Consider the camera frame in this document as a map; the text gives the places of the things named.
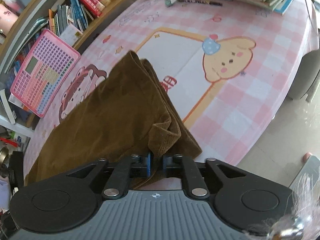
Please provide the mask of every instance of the pink checkered tablecloth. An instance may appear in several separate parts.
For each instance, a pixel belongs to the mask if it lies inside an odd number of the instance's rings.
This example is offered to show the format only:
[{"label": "pink checkered tablecloth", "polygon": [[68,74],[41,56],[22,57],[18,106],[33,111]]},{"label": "pink checkered tablecloth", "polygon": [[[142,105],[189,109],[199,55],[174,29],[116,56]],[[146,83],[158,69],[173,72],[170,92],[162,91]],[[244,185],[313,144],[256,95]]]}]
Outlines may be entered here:
[{"label": "pink checkered tablecloth", "polygon": [[[65,79],[35,129],[24,174],[54,126],[130,49],[150,60],[187,120],[203,150],[196,161],[215,157],[238,164],[279,109],[302,56],[319,48],[310,0],[308,7],[312,21],[305,0],[294,0],[283,16],[236,1],[222,7],[175,3],[170,8],[164,0],[136,1],[95,39]],[[202,109],[195,108],[199,102]]]}]

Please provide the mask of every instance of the metal screw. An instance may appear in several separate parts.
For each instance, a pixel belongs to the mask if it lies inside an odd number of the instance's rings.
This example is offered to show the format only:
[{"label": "metal screw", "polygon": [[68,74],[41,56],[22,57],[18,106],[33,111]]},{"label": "metal screw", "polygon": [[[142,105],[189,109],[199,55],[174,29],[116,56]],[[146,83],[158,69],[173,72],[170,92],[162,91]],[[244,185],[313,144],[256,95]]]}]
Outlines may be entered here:
[{"label": "metal screw", "polygon": [[194,188],[191,193],[197,197],[202,197],[207,195],[208,192],[204,188],[197,187]]},{"label": "metal screw", "polygon": [[118,196],[120,192],[116,188],[107,188],[103,191],[103,193],[108,197],[115,197]]}]

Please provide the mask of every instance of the cartoon girl with brown hair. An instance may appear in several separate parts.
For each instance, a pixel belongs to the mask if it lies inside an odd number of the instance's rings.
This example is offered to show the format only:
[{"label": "cartoon girl with brown hair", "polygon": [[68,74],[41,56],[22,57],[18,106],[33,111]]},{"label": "cartoon girl with brown hair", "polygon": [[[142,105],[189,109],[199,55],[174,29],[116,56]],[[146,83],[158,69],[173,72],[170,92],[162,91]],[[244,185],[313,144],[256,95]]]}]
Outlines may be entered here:
[{"label": "cartoon girl with brown hair", "polygon": [[81,103],[102,81],[107,78],[104,70],[98,70],[95,65],[82,67],[76,74],[68,89],[61,98],[59,110],[59,122],[71,112],[71,110]]}]

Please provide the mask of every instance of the folded brown fabric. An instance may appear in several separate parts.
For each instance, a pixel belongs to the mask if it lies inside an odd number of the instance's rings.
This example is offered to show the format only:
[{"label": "folded brown fabric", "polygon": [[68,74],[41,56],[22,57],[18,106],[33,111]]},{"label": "folded brown fabric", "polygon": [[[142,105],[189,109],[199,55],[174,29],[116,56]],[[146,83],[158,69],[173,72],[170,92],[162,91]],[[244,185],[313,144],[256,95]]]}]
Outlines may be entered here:
[{"label": "folded brown fabric", "polygon": [[[165,153],[193,158],[201,149],[184,127],[147,60],[129,51],[102,82],[50,134],[25,184],[99,158],[118,162],[154,154],[153,172]],[[147,180],[136,180],[135,187]]]}]

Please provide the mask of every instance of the gray ribbed panel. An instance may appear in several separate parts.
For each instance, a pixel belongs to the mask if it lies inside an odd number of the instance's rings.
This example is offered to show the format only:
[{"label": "gray ribbed panel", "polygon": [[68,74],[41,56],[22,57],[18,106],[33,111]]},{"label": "gray ribbed panel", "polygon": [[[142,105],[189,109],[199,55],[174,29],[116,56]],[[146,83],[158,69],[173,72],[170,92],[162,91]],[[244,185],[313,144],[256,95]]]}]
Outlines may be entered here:
[{"label": "gray ribbed panel", "polygon": [[208,203],[187,198],[182,190],[129,191],[105,201],[87,223],[68,232],[41,235],[19,230],[11,240],[247,240],[226,226]]}]

